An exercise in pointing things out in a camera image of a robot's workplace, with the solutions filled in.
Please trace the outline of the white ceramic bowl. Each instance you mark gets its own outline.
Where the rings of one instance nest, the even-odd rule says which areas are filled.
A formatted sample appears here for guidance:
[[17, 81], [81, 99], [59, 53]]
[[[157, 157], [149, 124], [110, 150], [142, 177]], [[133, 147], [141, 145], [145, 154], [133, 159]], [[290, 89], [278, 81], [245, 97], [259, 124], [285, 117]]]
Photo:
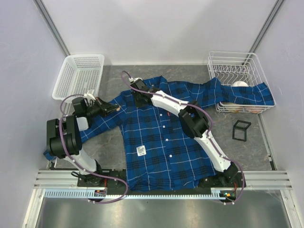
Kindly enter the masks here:
[[231, 86], [232, 87], [248, 87], [248, 84], [244, 81], [236, 81]]

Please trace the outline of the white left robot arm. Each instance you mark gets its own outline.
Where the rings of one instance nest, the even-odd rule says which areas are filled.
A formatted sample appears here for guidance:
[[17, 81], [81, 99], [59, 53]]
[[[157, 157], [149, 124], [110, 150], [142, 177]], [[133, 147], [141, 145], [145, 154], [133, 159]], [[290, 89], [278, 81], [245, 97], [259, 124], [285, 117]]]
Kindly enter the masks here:
[[90, 158], [83, 150], [80, 132], [93, 124], [94, 117], [107, 117], [119, 111], [120, 106], [101, 100], [99, 97], [88, 99], [77, 97], [72, 100], [74, 112], [62, 121], [47, 121], [47, 151], [58, 159], [72, 163], [78, 171], [71, 175], [86, 186], [99, 187], [106, 180], [99, 163]]

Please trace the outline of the beige ceramic bowl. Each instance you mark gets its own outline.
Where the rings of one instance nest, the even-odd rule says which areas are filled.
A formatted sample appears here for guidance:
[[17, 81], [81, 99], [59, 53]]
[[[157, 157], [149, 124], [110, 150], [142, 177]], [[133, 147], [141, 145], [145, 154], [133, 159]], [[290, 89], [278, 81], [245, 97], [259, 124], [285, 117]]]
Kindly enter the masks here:
[[241, 108], [239, 105], [231, 102], [223, 102], [222, 105], [228, 112], [232, 113], [238, 113]]

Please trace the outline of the pink patterned bowl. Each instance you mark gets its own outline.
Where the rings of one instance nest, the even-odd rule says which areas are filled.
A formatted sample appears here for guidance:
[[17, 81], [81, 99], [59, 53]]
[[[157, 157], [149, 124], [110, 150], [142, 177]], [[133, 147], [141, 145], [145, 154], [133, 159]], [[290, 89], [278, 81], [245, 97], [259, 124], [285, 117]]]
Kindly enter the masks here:
[[247, 107], [246, 110], [249, 111], [250, 113], [253, 113], [253, 114], [259, 114], [261, 112], [264, 111], [264, 107], [263, 106], [250, 106], [250, 107]]

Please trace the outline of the white perforated plastic basket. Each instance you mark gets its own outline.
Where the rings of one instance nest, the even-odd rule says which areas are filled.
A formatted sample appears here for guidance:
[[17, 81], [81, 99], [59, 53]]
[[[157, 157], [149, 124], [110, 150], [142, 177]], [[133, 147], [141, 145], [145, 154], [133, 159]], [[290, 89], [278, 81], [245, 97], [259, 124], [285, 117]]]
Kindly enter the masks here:
[[67, 56], [58, 74], [52, 98], [62, 101], [70, 95], [93, 91], [98, 96], [105, 57], [102, 54]]

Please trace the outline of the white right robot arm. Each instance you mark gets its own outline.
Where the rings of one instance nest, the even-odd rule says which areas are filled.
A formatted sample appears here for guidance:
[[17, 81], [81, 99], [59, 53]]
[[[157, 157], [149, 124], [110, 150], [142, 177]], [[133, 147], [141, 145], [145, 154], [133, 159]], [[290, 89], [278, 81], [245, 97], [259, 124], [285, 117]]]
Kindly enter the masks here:
[[200, 108], [197, 101], [186, 102], [172, 97], [158, 88], [149, 88], [141, 78], [130, 81], [134, 99], [140, 105], [162, 108], [179, 118], [183, 132], [194, 139], [206, 152], [217, 171], [218, 183], [223, 187], [235, 181], [238, 168], [229, 159], [214, 139], [210, 126], [210, 116]]

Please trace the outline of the blue plaid shirt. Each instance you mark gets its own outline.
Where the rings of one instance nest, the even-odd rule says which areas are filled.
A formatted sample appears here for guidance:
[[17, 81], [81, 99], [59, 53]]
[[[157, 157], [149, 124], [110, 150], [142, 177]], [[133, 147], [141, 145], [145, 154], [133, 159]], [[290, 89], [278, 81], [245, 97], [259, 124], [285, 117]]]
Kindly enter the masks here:
[[[149, 88], [158, 88], [177, 99], [195, 100], [204, 111], [219, 102], [252, 105], [255, 99], [260, 105], [264, 98], [257, 95], [256, 88], [223, 86], [217, 78], [204, 84], [169, 82], [162, 76], [143, 81]], [[203, 148], [183, 132], [177, 116], [153, 105], [137, 108], [131, 87], [109, 103], [119, 105], [120, 111], [94, 117], [92, 126], [80, 132], [81, 141], [120, 128], [127, 190], [189, 189], [197, 187], [201, 179], [217, 175]]]

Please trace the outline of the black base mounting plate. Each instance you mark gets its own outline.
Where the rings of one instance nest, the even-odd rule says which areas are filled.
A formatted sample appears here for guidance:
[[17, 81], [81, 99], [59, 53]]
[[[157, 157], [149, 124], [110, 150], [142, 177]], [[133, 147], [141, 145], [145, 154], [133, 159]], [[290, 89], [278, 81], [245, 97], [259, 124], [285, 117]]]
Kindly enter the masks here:
[[[72, 171], [71, 175], [77, 178], [78, 187], [104, 187], [107, 190], [125, 190], [125, 184], [119, 179], [126, 181], [126, 170], [102, 170], [104, 178], [92, 174], [80, 174], [78, 171]], [[240, 172], [226, 171], [218, 173], [215, 176], [209, 176], [199, 181], [198, 187], [203, 189], [211, 188], [241, 188], [245, 187], [246, 182]]]

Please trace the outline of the black brooch display box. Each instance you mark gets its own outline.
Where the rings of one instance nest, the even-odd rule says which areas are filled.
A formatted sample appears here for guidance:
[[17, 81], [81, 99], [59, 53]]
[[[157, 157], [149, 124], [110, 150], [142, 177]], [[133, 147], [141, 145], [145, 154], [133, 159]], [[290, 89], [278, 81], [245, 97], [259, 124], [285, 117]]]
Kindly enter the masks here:
[[[246, 142], [247, 141], [247, 130], [251, 126], [251, 122], [248, 121], [243, 121], [243, 120], [237, 120], [232, 129], [232, 139], [241, 141], [241, 142]], [[239, 138], [236, 136], [236, 132], [242, 132], [243, 137]]]

